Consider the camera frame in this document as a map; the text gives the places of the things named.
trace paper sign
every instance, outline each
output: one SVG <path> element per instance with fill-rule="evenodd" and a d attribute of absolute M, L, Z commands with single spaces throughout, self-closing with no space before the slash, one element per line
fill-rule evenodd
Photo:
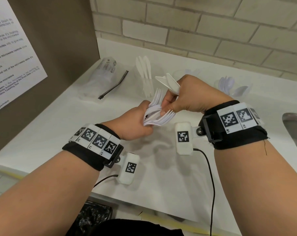
<path fill-rule="evenodd" d="M 7 0 L 0 0 L 0 109 L 47 74 Z"/>

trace backsplash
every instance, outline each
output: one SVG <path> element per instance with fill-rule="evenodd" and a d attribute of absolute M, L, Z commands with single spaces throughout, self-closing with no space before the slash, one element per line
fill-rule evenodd
<path fill-rule="evenodd" d="M 97 37 L 297 81 L 297 0 L 91 0 Z"/>

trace person's right hand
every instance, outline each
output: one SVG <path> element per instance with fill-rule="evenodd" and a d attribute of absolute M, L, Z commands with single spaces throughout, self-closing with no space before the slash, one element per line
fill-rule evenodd
<path fill-rule="evenodd" d="M 177 95 L 167 91 L 162 101 L 160 113 L 162 116 L 169 110 L 176 113 L 182 110 L 204 113 L 212 107 L 233 100 L 232 97 L 192 75 L 183 76 L 178 80 L 178 84 L 180 85 L 179 97 L 176 100 Z"/>

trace forearm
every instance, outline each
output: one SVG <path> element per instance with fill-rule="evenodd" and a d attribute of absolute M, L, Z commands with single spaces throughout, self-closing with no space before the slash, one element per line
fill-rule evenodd
<path fill-rule="evenodd" d="M 242 235 L 297 235 L 297 173 L 271 143 L 214 153 Z"/>
<path fill-rule="evenodd" d="M 0 235 L 64 235 L 99 176 L 62 151 L 0 197 Z"/>

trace black wristband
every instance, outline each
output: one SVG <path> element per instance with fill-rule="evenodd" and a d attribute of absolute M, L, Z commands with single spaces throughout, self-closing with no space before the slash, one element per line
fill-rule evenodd
<path fill-rule="evenodd" d="M 110 128 L 106 127 L 103 124 L 95 124 L 95 126 L 102 128 L 106 132 L 110 133 L 111 135 L 114 135 L 116 138 L 120 139 L 119 136 Z M 62 150 L 68 151 L 72 153 L 73 155 L 76 155 L 78 158 L 86 162 L 88 165 L 93 167 L 95 170 L 101 171 L 105 165 L 108 165 L 111 160 L 108 160 L 101 155 L 81 146 L 80 144 L 77 144 L 76 142 L 69 142 Z"/>
<path fill-rule="evenodd" d="M 209 110 L 207 110 L 204 114 L 204 116 L 209 116 L 217 113 L 217 110 L 238 104 L 239 101 L 232 100 L 228 101 L 226 103 L 222 103 L 220 105 L 217 105 Z M 222 125 L 220 120 L 217 120 L 215 124 Z M 236 131 L 230 134 L 227 134 L 225 131 L 220 132 L 220 136 L 222 137 L 222 141 L 214 142 L 213 146 L 217 150 L 224 150 L 234 147 L 243 146 L 249 143 L 254 143 L 258 141 L 262 141 L 265 139 L 268 139 L 267 132 L 264 128 L 261 126 L 255 126 L 248 129 L 244 129 L 242 131 Z"/>

